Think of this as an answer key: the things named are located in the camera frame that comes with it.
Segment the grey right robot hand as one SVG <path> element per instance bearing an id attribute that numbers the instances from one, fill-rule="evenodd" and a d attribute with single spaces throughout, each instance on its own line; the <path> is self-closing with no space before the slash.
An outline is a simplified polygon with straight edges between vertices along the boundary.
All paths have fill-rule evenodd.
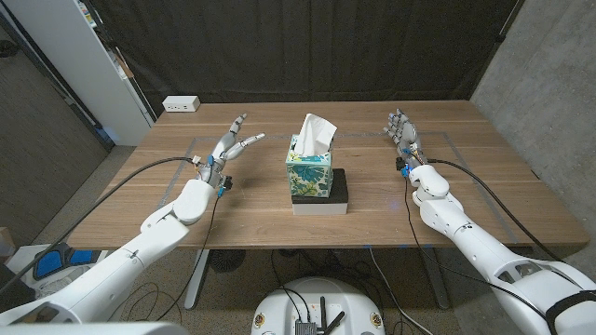
<path id="1" fill-rule="evenodd" d="M 427 163 L 415 125 L 402 110 L 397 109 L 389 115 L 383 131 L 396 144 L 398 157 L 409 168 L 417 168 Z"/>

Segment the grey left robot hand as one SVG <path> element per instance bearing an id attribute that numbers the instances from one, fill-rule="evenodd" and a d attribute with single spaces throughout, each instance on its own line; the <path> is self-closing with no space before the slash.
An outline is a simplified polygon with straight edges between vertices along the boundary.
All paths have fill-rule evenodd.
<path id="1" fill-rule="evenodd" d="M 241 156 L 248 146 L 265 137 L 264 133 L 259 133 L 242 141 L 237 138 L 246 117 L 246 114 L 242 114 L 231 124 L 228 132 L 222 135 L 213 148 L 207 162 L 198 166 L 197 178 L 199 180 L 215 187 L 220 183 L 225 164 Z"/>

